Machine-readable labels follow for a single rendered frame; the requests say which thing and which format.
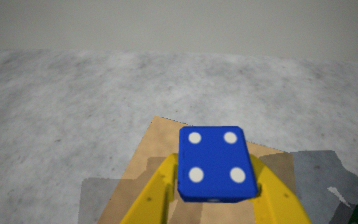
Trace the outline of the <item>blue die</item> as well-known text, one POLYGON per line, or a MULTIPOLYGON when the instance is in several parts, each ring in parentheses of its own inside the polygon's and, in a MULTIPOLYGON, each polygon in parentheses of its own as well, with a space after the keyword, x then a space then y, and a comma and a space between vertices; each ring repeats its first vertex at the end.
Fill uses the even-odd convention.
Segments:
POLYGON ((178 193, 184 202, 238 203, 258 187, 239 126, 183 126, 179 130, 178 193))

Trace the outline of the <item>tan square mat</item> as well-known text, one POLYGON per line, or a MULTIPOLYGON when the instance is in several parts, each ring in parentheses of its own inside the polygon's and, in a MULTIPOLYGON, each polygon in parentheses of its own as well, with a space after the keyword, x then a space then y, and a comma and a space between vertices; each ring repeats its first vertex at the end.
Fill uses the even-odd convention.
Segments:
MULTIPOLYGON (((191 126, 154 116, 97 224, 120 224, 163 161, 179 153, 179 130, 191 126)), ((247 142, 258 157, 296 195, 293 154, 247 142)), ((255 224, 253 203, 185 203, 177 190, 167 224, 255 224)))

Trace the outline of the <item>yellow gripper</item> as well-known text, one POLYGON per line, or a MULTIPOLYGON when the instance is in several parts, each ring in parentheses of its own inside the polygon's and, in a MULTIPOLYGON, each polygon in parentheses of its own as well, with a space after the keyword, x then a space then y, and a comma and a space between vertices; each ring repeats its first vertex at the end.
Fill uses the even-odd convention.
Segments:
MULTIPOLYGON (((154 173, 120 224, 167 224, 174 202, 178 155, 170 154, 154 173)), ((249 154, 258 193, 253 202, 256 224, 312 224, 297 196, 256 156, 249 154)))

